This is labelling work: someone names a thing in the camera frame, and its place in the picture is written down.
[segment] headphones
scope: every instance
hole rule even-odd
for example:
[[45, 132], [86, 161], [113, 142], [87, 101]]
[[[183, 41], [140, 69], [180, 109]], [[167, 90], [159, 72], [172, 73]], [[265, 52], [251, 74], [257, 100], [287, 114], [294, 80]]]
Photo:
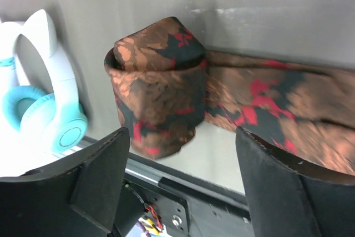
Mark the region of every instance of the headphones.
[[[42, 58], [53, 94], [19, 85], [15, 48], [20, 35], [33, 44]], [[88, 120], [79, 104], [75, 75], [45, 10], [35, 12], [25, 22], [0, 24], [0, 94], [2, 112], [11, 127], [43, 151], [62, 153], [85, 136]]]

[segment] blue ear cushion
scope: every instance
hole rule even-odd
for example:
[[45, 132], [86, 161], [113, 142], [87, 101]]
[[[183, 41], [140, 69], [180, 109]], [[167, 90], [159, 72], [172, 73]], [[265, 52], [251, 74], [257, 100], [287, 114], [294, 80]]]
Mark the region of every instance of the blue ear cushion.
[[[51, 99], [54, 99], [54, 94], [47, 94], [39, 99], [37, 99], [27, 110], [26, 112], [23, 114], [22, 117], [22, 121], [21, 124], [25, 124], [28, 121], [28, 118], [32, 116], [32, 114], [34, 112], [36, 112], [36, 110], [38, 110], [39, 108], [41, 108], [41, 106], [43, 106], [43, 104]], [[53, 112], [53, 114], [48, 114], [46, 115], [47, 118], [53, 117], [55, 115], [55, 108], [51, 109], [51, 112]]]
[[31, 85], [18, 86], [7, 92], [2, 99], [2, 112], [11, 127], [19, 131], [25, 109], [45, 95], [45, 91]]

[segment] fabric fold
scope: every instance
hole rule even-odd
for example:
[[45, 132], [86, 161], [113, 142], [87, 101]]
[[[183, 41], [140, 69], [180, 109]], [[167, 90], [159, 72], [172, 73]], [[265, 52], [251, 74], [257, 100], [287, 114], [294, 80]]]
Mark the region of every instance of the fabric fold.
[[207, 51], [175, 17], [114, 45], [105, 58], [132, 147], [174, 154], [204, 119], [355, 175], [355, 75], [350, 70]]

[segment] folded cloth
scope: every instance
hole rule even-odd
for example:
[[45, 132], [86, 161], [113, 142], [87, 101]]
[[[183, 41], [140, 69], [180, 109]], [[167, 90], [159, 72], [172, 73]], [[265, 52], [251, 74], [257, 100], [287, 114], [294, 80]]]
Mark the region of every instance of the folded cloth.
[[355, 175], [350, 70], [206, 51], [173, 17], [117, 41], [105, 69], [119, 120], [146, 157], [178, 152], [205, 114], [214, 125], [241, 126], [304, 160]]

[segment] brown fabric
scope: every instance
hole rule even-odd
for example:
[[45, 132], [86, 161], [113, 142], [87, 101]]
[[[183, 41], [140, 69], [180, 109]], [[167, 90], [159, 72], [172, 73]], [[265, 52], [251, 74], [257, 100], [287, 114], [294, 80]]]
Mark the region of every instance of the brown fabric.
[[355, 175], [350, 70], [206, 51], [174, 17], [117, 41], [105, 69], [119, 120], [129, 128], [133, 148], [146, 157], [178, 152], [205, 117]]

